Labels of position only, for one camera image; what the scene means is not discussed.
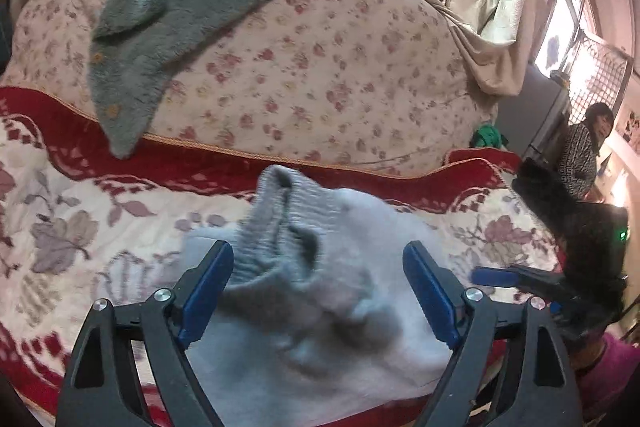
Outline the magenta right sleeve forearm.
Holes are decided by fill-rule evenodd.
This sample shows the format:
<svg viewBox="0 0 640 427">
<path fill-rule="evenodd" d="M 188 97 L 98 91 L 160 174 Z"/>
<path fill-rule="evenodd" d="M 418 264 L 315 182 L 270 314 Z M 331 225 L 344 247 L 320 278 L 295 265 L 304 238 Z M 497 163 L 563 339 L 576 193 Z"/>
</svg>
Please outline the magenta right sleeve forearm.
<svg viewBox="0 0 640 427">
<path fill-rule="evenodd" d="M 639 367 L 639 348 L 605 333 L 599 356 L 589 365 L 576 369 L 585 423 L 602 416 L 620 397 Z"/>
</svg>

